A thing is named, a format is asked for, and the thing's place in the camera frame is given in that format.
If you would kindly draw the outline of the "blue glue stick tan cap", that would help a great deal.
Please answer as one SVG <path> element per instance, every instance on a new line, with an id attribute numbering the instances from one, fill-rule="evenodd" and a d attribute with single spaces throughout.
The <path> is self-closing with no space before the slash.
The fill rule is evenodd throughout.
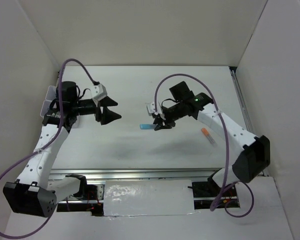
<path id="1" fill-rule="evenodd" d="M 154 130 L 156 128 L 156 124 L 140 124 L 139 127 L 141 130 Z"/>

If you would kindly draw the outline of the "orange cap clear tube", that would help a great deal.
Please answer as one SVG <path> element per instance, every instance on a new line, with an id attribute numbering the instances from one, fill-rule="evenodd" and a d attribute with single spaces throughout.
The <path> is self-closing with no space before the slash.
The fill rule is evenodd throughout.
<path id="1" fill-rule="evenodd" d="M 216 144 L 215 140 L 213 139 L 213 137 L 211 136 L 211 134 L 209 133 L 209 131 L 206 128 L 202 128 L 201 132 L 208 139 L 208 141 L 210 142 L 211 145 L 214 146 Z"/>

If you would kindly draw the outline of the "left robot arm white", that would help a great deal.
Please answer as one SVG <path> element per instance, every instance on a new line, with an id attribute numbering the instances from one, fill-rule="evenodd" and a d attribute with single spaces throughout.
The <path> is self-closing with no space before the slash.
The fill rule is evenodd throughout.
<path id="1" fill-rule="evenodd" d="M 93 115 L 101 125 L 121 119 L 121 115 L 109 110 L 118 103 L 108 96 L 101 83 L 95 83 L 89 91 L 91 98 L 84 99 L 73 81 L 62 82 L 62 88 L 48 87 L 41 109 L 41 133 L 33 155 L 16 180 L 6 182 L 3 187 L 14 213 L 48 218 L 59 202 L 69 196 L 82 200 L 94 188 L 79 174 L 68 174 L 56 183 L 48 182 L 58 152 L 79 116 Z"/>

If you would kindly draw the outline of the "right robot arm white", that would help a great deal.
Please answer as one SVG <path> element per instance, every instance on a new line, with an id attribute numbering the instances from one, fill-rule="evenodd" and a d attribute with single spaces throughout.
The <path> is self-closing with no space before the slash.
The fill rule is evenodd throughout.
<path id="1" fill-rule="evenodd" d="M 226 186 L 235 182 L 250 183 L 271 163 L 270 140 L 245 130 L 220 109 L 205 93 L 194 94 L 182 81 L 170 88 L 175 104 L 171 107 L 147 104 L 148 114 L 153 117 L 155 130 L 172 129 L 176 121 L 192 117 L 213 130 L 226 143 L 226 157 L 230 151 L 236 155 L 233 164 L 217 170 L 208 178 L 208 190 L 220 196 Z"/>

